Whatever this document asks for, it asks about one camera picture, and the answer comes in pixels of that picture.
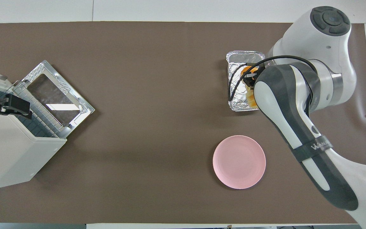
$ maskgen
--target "black clamp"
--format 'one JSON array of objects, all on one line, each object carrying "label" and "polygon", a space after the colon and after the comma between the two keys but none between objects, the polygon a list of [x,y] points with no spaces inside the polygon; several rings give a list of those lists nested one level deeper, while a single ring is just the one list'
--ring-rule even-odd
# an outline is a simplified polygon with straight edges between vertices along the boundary
[{"label": "black clamp", "polygon": [[250,76],[244,77],[243,81],[248,86],[253,88],[255,86],[255,82],[257,81],[259,75],[262,73],[262,71],[265,69],[265,65],[259,66],[258,70],[256,70],[254,73],[249,73]]},{"label": "black clamp", "polygon": [[6,94],[4,98],[0,99],[0,115],[23,116],[31,119],[30,103],[13,94]]},{"label": "black clamp", "polygon": [[331,149],[332,147],[333,145],[331,142],[326,138],[326,136],[322,135],[302,146],[299,146],[294,149],[292,153],[298,162],[302,162],[308,158],[324,153],[327,149]]}]

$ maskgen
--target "aluminum foil tray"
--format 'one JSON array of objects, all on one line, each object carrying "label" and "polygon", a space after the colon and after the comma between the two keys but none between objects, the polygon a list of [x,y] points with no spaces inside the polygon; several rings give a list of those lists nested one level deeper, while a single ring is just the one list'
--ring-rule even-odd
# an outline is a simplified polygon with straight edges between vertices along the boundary
[{"label": "aluminum foil tray", "polygon": [[[228,82],[235,69],[245,63],[257,63],[265,58],[265,55],[257,51],[232,51],[227,53],[228,62]],[[230,94],[233,93],[234,87],[241,77],[241,70],[246,66],[240,68],[233,76],[231,85],[229,85]],[[243,82],[240,82],[235,96],[232,101],[228,101],[228,104],[233,111],[249,111],[258,110],[257,108],[251,108],[247,101],[247,86]]]},{"label": "aluminum foil tray", "polygon": [[35,136],[65,139],[95,110],[47,61],[8,91],[30,102],[32,119],[19,120]]}]

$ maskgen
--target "black cable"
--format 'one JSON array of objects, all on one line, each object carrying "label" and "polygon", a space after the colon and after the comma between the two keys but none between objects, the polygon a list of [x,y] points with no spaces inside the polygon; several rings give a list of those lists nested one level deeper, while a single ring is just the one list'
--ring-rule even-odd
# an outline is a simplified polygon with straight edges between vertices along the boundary
[{"label": "black cable", "polygon": [[285,228],[285,227],[288,227],[288,226],[281,226],[281,227],[279,227],[278,229],[282,229],[282,228]]},{"label": "black cable", "polygon": [[246,75],[248,75],[253,68],[255,68],[258,65],[263,64],[265,62],[268,62],[270,60],[273,60],[273,59],[296,59],[296,60],[302,61],[302,62],[306,63],[309,67],[311,67],[311,69],[317,74],[317,70],[315,69],[314,65],[310,61],[308,61],[308,60],[306,60],[304,58],[301,58],[301,57],[290,56],[290,55],[282,55],[282,56],[274,56],[274,57],[266,58],[266,59],[263,59],[263,60],[257,62],[256,64],[252,65],[247,71],[244,72],[244,74],[241,75],[241,77],[238,80],[237,84],[235,85],[234,90],[233,90],[233,93],[230,96],[230,99],[228,101],[232,101],[233,100],[235,91],[237,90],[237,87],[240,85],[241,80],[243,80],[244,77]]},{"label": "black cable", "polygon": [[245,65],[247,65],[249,63],[245,63],[245,64],[241,64],[239,65],[234,71],[233,73],[231,74],[231,78],[230,78],[230,82],[228,83],[228,96],[231,96],[231,93],[230,93],[230,88],[231,88],[231,83],[233,82],[233,78],[234,78],[234,74],[242,67],[244,67]]},{"label": "black cable", "polygon": [[[237,81],[237,84],[234,87],[233,93],[231,94],[230,99],[228,101],[232,101],[234,99],[235,92],[236,92],[238,86],[240,85],[241,80],[243,80],[246,75],[250,74],[250,72],[251,72],[251,70],[253,68],[255,68],[255,67],[259,66],[260,64],[263,64],[263,63],[265,63],[267,61],[273,60],[273,59],[296,59],[296,60],[302,61],[305,64],[307,64],[309,67],[311,67],[311,69],[317,74],[317,69],[314,67],[314,65],[310,61],[308,61],[308,60],[306,60],[304,58],[298,57],[298,56],[281,55],[281,56],[274,56],[274,57],[266,58],[266,59],[263,59],[263,60],[257,62],[256,64],[253,64],[247,71],[244,72],[244,74],[241,75],[241,77]],[[311,100],[313,99],[313,91],[311,90],[311,87],[307,83],[306,78],[304,76],[303,76],[303,78],[304,78],[304,80],[305,80],[305,82],[306,82],[306,84],[307,84],[307,86],[309,88],[309,97],[307,98],[307,101],[306,101],[306,109],[304,110],[304,112],[307,114],[307,116],[309,116],[309,105],[311,104]]]}]

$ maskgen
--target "brown paper surface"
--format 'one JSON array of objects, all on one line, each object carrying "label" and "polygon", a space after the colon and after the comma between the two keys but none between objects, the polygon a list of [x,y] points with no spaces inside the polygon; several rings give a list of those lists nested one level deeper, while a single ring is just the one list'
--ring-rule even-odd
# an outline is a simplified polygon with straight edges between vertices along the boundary
[{"label": "brown paper surface", "polygon": [[[0,222],[354,223],[314,187],[262,113],[231,111],[234,50],[267,53],[285,23],[0,24],[0,74],[23,79],[46,59],[96,112],[24,184],[0,188]],[[366,40],[353,24],[353,97],[311,119],[334,149],[366,164]],[[215,176],[215,147],[255,139],[266,172],[233,190]]]}]

